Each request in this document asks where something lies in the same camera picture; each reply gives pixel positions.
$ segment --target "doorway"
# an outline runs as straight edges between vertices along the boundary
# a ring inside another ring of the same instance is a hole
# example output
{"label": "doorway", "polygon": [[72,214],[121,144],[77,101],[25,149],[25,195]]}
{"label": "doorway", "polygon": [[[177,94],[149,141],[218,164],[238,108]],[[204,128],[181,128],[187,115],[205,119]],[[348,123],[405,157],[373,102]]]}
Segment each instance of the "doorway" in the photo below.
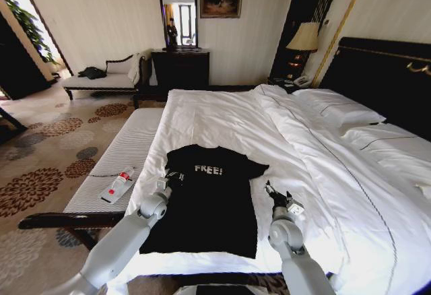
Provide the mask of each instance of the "doorway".
{"label": "doorway", "polygon": [[[5,0],[17,21],[21,24],[24,32],[38,51],[42,60],[47,64],[51,73],[56,77],[70,77],[67,62],[62,57],[54,39],[46,29],[43,19],[38,13],[32,0]],[[0,88],[0,99],[7,94]]]}

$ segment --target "green leaves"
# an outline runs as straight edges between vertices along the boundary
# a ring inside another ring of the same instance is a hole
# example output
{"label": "green leaves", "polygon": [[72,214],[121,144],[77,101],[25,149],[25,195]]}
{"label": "green leaves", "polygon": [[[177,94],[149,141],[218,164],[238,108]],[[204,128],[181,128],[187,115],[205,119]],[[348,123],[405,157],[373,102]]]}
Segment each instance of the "green leaves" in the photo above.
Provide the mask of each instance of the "green leaves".
{"label": "green leaves", "polygon": [[42,60],[45,63],[50,61],[51,63],[58,64],[53,59],[53,54],[51,53],[50,48],[43,42],[43,38],[41,36],[42,30],[39,29],[36,24],[34,24],[34,20],[37,20],[38,18],[36,18],[30,12],[22,9],[17,1],[5,1],[16,20],[20,23],[22,29],[27,34],[27,37],[32,42],[34,48],[38,51]]}

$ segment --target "white upholstered bench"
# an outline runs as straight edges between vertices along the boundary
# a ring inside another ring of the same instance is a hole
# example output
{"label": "white upholstered bench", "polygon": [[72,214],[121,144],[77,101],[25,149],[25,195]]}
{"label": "white upholstered bench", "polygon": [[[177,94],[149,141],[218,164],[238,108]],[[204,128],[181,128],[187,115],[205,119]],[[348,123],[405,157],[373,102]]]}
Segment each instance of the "white upholstered bench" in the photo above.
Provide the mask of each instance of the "white upholstered bench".
{"label": "white upholstered bench", "polygon": [[127,75],[132,68],[133,55],[118,61],[106,61],[106,77],[89,79],[72,76],[61,81],[70,100],[73,100],[72,90],[130,92],[136,93],[150,84],[152,74],[151,52],[146,51],[139,60],[139,79],[136,84]]}
{"label": "white upholstered bench", "polygon": [[101,200],[99,193],[109,186],[126,166],[134,167],[132,180],[136,181],[147,158],[162,112],[163,108],[135,110],[71,198],[64,212],[33,214],[24,218],[18,227],[64,228],[88,249],[94,247],[96,241],[85,229],[113,227],[124,216],[133,188],[114,204]]}

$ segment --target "patterned carpet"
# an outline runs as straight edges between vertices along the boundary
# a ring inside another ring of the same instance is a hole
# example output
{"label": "patterned carpet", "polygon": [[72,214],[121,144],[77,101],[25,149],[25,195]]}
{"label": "patterned carpet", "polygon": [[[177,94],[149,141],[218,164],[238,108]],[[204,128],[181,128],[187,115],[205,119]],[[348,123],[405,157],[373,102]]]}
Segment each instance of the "patterned carpet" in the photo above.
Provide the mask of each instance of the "patterned carpet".
{"label": "patterned carpet", "polygon": [[[134,110],[130,95],[74,92],[74,97],[69,101],[55,84],[22,100],[0,101],[28,127],[0,145],[0,294],[39,294],[75,275],[88,255],[62,229],[17,229],[30,214],[63,211]],[[163,106],[154,101],[140,104]],[[223,274],[216,275],[139,277],[129,291],[168,295],[195,282],[221,282]],[[280,275],[224,275],[231,282],[287,294]]]}

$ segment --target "headboard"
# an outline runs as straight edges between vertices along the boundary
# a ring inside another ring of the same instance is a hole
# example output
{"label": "headboard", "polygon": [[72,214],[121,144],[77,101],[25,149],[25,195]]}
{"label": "headboard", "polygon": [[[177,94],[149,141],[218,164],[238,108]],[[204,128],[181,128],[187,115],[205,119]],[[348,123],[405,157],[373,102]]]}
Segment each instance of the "headboard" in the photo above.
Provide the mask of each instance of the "headboard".
{"label": "headboard", "polygon": [[319,88],[431,141],[431,44],[343,37]]}

